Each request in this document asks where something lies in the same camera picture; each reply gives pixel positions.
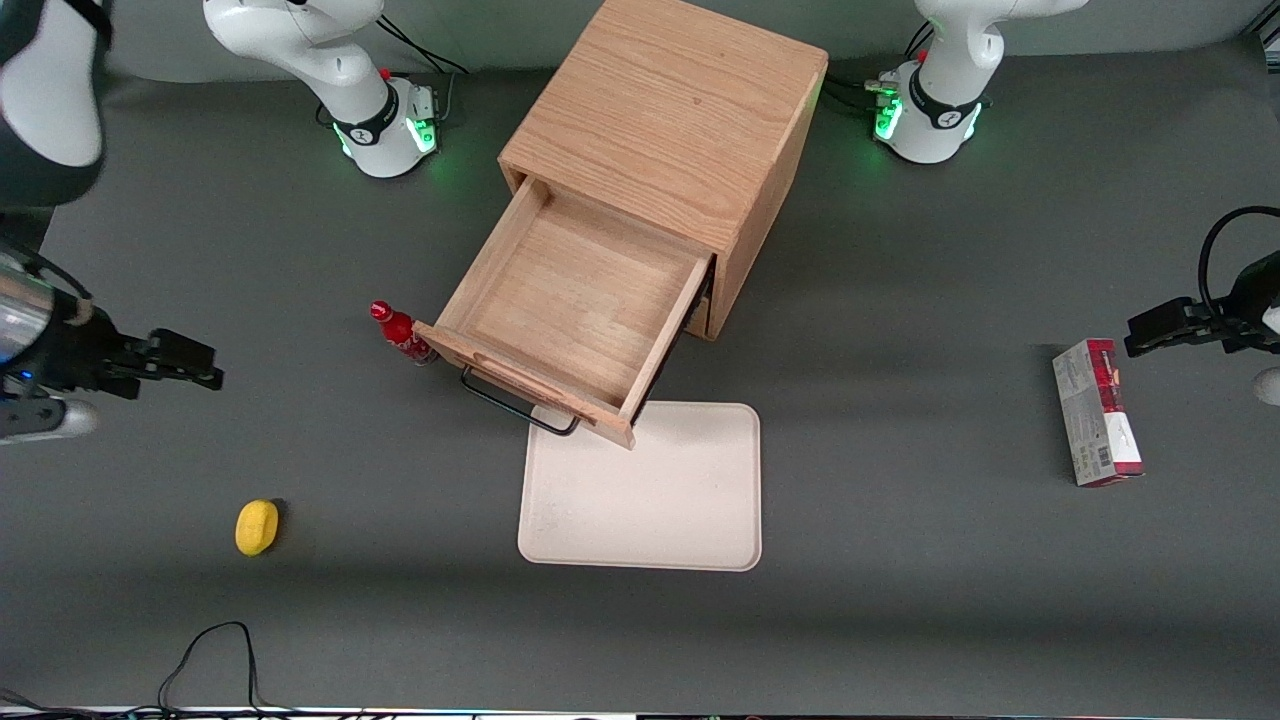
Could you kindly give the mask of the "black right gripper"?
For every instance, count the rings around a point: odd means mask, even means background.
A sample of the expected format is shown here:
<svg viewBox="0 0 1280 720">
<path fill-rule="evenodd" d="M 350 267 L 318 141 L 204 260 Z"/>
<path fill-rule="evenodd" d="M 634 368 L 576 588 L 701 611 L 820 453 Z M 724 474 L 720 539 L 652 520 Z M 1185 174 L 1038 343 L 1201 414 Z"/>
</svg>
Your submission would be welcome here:
<svg viewBox="0 0 1280 720">
<path fill-rule="evenodd" d="M 100 310 L 82 325 L 72 325 L 77 311 L 74 299 L 55 299 L 49 324 L 37 340 L 3 363 L 3 375 L 27 378 L 47 389 L 105 392 L 134 397 L 143 380 L 182 380 L 219 391 L 224 373 L 216 368 L 216 351 L 174 331 L 152 331 L 146 338 L 123 334 L 110 316 Z M 143 369 L 114 366 L 134 351 Z M 210 372 L 205 374 L 191 372 Z"/>
</svg>

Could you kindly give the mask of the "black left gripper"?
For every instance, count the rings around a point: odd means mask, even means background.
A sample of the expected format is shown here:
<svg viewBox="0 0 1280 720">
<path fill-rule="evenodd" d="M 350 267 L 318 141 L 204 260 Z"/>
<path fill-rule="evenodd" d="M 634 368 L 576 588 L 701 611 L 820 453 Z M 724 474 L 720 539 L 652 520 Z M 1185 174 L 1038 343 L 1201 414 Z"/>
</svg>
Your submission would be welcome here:
<svg viewBox="0 0 1280 720">
<path fill-rule="evenodd" d="M 1279 354 L 1279 252 L 1247 265 L 1228 295 L 1235 342 L 1245 348 Z M 1161 348 L 1221 343 L 1231 338 L 1217 301 L 1171 299 L 1128 320 L 1125 350 L 1140 357 Z"/>
</svg>

